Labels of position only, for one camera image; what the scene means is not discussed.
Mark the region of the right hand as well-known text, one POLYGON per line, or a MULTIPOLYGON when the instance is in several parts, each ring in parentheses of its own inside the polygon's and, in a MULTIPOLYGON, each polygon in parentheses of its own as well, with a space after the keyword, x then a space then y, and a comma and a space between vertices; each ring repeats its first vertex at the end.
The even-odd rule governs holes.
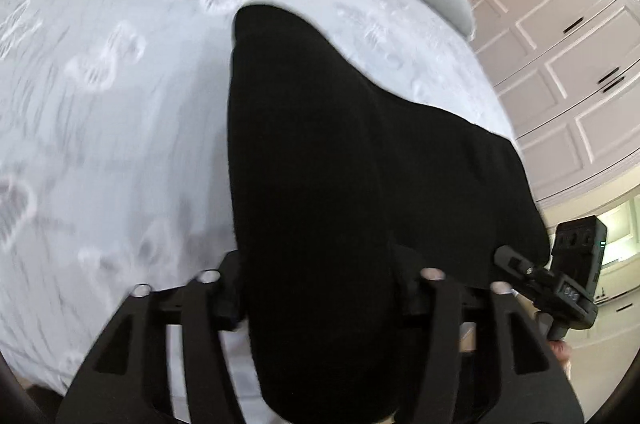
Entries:
POLYGON ((548 345, 554 353, 555 358, 558 359, 566 376, 570 378, 570 356, 572 355, 572 348, 570 348, 570 345, 564 342, 564 340, 549 340, 548 345))

